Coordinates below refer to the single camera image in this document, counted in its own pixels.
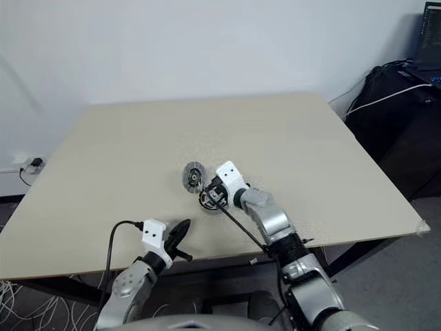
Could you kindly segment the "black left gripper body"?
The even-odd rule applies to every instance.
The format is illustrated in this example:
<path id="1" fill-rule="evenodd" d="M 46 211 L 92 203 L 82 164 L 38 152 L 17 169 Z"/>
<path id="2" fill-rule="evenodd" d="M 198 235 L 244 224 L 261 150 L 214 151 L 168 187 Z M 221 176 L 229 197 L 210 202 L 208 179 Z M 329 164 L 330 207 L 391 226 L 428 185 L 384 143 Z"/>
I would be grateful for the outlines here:
<path id="1" fill-rule="evenodd" d="M 174 236 L 169 235 L 167 241 L 165 242 L 165 251 L 172 260 L 175 260 L 176 257 L 180 257 L 188 262 L 191 262 L 192 255 L 178 249 L 178 245 L 182 240 L 183 236 L 180 234 L 176 234 Z"/>

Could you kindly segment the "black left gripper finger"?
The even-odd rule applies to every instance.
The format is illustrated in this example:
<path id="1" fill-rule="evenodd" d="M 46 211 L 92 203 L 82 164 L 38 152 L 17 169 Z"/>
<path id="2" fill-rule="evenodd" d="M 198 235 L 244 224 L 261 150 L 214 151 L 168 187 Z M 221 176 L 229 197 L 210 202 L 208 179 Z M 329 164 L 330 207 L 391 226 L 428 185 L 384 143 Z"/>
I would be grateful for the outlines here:
<path id="1" fill-rule="evenodd" d="M 189 230 L 190 225 L 191 225 L 190 219 L 183 220 L 177 225 L 177 230 L 176 230 L 176 242 L 177 243 L 180 243 L 185 238 L 185 236 Z"/>
<path id="2" fill-rule="evenodd" d="M 189 230 L 189 219 L 179 222 L 171 231 L 170 236 L 174 239 L 183 239 Z"/>

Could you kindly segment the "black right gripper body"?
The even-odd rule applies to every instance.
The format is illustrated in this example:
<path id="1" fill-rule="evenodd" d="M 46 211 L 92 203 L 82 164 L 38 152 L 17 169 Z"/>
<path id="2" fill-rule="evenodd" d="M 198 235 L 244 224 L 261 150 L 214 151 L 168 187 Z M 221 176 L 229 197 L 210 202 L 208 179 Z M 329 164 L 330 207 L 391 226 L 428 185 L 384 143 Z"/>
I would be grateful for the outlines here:
<path id="1" fill-rule="evenodd" d="M 228 193 L 221 179 L 216 176 L 205 189 L 206 207 L 226 207 L 228 204 Z"/>

